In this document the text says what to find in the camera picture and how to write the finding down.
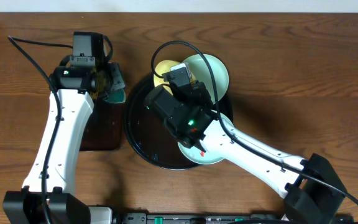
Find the green and orange sponge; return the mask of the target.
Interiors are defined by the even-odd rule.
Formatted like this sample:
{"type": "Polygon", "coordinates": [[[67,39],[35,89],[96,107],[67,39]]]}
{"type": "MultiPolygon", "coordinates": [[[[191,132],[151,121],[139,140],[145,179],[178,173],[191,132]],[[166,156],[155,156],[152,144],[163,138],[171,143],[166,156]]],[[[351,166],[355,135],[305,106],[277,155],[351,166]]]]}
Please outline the green and orange sponge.
{"type": "Polygon", "coordinates": [[[111,91],[104,101],[110,104],[124,103],[126,101],[126,93],[124,89],[111,91]]]}

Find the yellow plate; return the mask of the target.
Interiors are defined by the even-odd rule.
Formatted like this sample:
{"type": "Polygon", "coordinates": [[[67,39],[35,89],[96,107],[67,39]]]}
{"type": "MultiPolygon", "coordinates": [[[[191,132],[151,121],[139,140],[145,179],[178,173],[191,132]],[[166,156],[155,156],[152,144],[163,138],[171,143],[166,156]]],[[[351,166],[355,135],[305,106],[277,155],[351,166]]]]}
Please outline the yellow plate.
{"type": "Polygon", "coordinates": [[[185,100],[185,99],[197,97],[199,95],[198,86],[197,86],[198,83],[193,74],[192,74],[193,78],[191,79],[191,84],[193,89],[190,91],[172,91],[168,85],[169,82],[164,81],[162,75],[168,72],[171,67],[178,64],[180,64],[180,62],[173,61],[173,60],[163,60],[157,64],[157,66],[154,68],[154,71],[157,73],[153,77],[154,90],[166,91],[169,95],[174,96],[178,100],[185,100]]]}

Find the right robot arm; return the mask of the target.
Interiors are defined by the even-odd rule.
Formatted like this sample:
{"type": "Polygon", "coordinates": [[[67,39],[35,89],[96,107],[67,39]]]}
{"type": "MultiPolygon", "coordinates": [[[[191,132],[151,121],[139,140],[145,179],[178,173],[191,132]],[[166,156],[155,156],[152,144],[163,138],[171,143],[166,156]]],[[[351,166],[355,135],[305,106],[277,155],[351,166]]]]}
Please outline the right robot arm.
{"type": "Polygon", "coordinates": [[[331,163],[274,149],[218,119],[203,106],[178,101],[163,86],[144,100],[170,134],[185,147],[213,153],[256,176],[284,199],[285,216],[297,223],[332,223],[346,188],[331,163]]]}

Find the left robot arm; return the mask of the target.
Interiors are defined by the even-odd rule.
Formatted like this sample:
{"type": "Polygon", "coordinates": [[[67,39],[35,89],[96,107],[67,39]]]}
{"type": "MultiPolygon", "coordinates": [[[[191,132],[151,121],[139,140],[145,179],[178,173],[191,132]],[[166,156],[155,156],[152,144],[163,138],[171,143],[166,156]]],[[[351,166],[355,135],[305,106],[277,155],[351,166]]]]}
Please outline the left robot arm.
{"type": "Polygon", "coordinates": [[[34,164],[20,191],[6,192],[3,209],[11,223],[119,223],[112,208],[88,206],[75,194],[75,169],[94,96],[107,100],[125,87],[117,63],[100,68],[58,66],[48,120],[34,164]]]}

